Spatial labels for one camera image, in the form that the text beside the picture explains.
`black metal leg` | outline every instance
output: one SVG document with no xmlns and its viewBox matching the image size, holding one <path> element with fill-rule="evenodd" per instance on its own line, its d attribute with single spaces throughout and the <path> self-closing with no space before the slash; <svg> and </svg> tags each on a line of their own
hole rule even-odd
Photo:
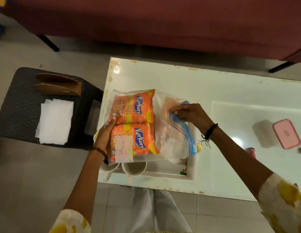
<svg viewBox="0 0 301 233">
<path fill-rule="evenodd" d="M 54 50 L 55 52 L 58 52 L 60 49 L 53 43 L 50 41 L 49 38 L 47 38 L 45 35 L 36 35 L 37 37 L 39 37 L 44 43 L 46 43 L 48 45 L 48 47 L 50 47 L 52 50 Z"/>
<path fill-rule="evenodd" d="M 268 70 L 268 72 L 269 72 L 269 73 L 275 73 L 275 72 L 277 72 L 277 71 L 283 70 L 283 69 L 285 69 L 285 68 L 287 68 L 287 67 L 289 67 L 289 66 L 292 66 L 292 65 L 294 65 L 294 64 L 296 64 L 296 63 L 288 61 L 288 62 L 285 62 L 285 63 L 283 63 L 283 64 L 280 64 L 280 65 L 277 66 L 277 67 L 274 67 L 274 68 Z"/>
</svg>

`napkin holder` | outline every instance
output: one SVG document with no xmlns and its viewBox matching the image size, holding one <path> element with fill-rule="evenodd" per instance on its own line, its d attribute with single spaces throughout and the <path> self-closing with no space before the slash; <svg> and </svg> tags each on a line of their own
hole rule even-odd
<svg viewBox="0 0 301 233">
<path fill-rule="evenodd" d="M 82 82 L 56 74 L 38 74 L 34 88 L 44 95 L 81 96 Z"/>
</svg>

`napkin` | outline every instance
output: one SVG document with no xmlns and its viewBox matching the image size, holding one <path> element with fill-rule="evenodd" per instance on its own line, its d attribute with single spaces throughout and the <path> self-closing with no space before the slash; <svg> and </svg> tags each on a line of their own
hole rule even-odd
<svg viewBox="0 0 301 233">
<path fill-rule="evenodd" d="M 64 145 L 71 129 L 74 102 L 64 100 L 48 100 L 41 104 L 40 120 L 35 137 L 40 144 Z"/>
</svg>

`blue logo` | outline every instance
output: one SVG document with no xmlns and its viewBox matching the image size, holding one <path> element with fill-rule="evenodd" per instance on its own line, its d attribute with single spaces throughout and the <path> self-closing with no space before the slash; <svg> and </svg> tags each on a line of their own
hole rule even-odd
<svg viewBox="0 0 301 233">
<path fill-rule="evenodd" d="M 143 105 L 143 97 L 137 96 L 136 101 L 135 101 L 135 105 L 134 105 L 135 113 L 142 114 L 142 110 L 141 110 L 142 105 Z"/>
<path fill-rule="evenodd" d="M 144 145 L 144 137 L 143 137 L 142 129 L 135 128 L 134 130 L 135 130 L 135 144 L 139 148 L 145 148 L 146 146 Z"/>
</svg>

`person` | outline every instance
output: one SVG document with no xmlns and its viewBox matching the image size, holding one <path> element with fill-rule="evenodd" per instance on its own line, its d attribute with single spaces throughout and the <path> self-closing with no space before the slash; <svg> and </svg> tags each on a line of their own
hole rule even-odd
<svg viewBox="0 0 301 233">
<path fill-rule="evenodd" d="M 276 233 L 301 232 L 301 192 L 296 184 L 285 181 L 244 151 L 220 127 L 214 125 L 199 104 L 175 106 L 170 112 L 186 122 L 191 122 L 203 135 L 213 128 L 210 139 L 257 199 L 262 214 Z M 102 153 L 107 153 L 109 135 L 114 125 L 115 117 L 98 133 L 94 146 Z M 90 232 L 98 172 L 105 159 L 102 153 L 96 149 L 89 152 L 75 187 L 51 233 Z M 160 231 L 191 232 L 168 192 L 133 188 L 131 214 L 131 222 L 124 232 L 154 231 L 154 215 Z"/>
</svg>

